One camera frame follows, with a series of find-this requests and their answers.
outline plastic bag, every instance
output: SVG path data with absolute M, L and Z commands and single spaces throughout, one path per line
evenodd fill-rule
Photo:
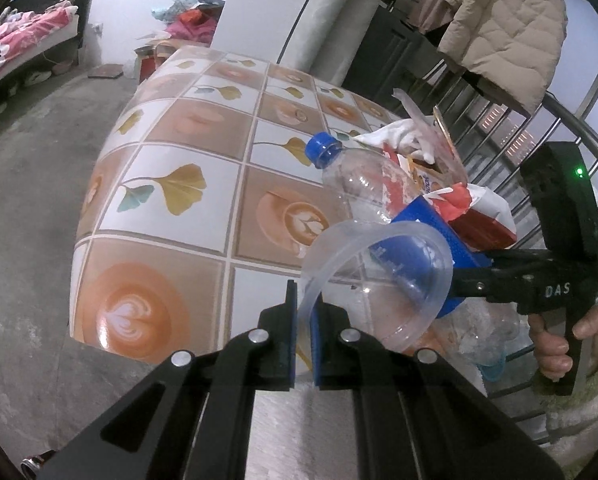
M 508 202 L 487 187 L 454 184 L 424 197 L 459 238 L 477 251 L 506 249 L 516 241 Z
M 169 7 L 152 9 L 152 17 L 167 25 L 176 22 L 176 17 L 186 10 L 194 9 L 199 0 L 173 0 Z

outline metal screw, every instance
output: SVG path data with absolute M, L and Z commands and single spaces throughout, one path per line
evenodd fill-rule
M 251 330 L 248 334 L 248 339 L 253 343 L 265 343 L 268 338 L 270 337 L 267 330 L 263 330 L 262 328 L 255 328 Z
M 346 343 L 355 343 L 361 339 L 361 333 L 355 328 L 346 328 L 341 331 L 341 339 Z
M 41 455 L 28 456 L 23 459 L 21 461 L 21 472 L 26 480 L 36 480 L 36 476 L 41 471 L 41 468 L 55 453 L 56 451 L 51 449 L 50 451 L 41 453 Z
M 179 350 L 178 352 L 174 352 L 172 354 L 170 361 L 172 361 L 172 364 L 177 367 L 186 366 L 192 362 L 192 354 L 190 352 L 186 352 L 185 350 Z
M 422 348 L 416 353 L 416 358 L 420 363 L 431 365 L 436 362 L 436 352 L 429 348 Z

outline plastic lid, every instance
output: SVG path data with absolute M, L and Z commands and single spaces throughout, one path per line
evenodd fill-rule
M 301 267 L 299 348 L 312 354 L 311 336 L 318 335 L 310 333 L 310 315 L 323 291 L 326 302 L 346 309 L 352 326 L 402 352 L 437 316 L 451 281 L 450 247 L 428 225 L 348 220 L 330 226 Z
M 327 132 L 315 134 L 305 145 L 305 156 L 318 170 L 325 168 L 343 145 Z

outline coat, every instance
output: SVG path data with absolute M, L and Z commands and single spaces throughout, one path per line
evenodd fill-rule
M 445 0 L 454 10 L 439 51 L 481 75 L 512 108 L 534 113 L 566 37 L 563 0 Z
M 447 25 L 454 19 L 454 9 L 445 0 L 421 0 L 408 15 L 408 23 L 421 34 Z

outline table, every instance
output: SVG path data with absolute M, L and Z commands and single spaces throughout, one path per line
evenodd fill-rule
M 311 76 L 198 46 L 138 88 L 99 155 L 77 229 L 70 334 L 146 362 L 215 351 L 281 303 L 342 220 L 303 154 L 399 118 Z M 352 280 L 324 293 L 368 308 Z

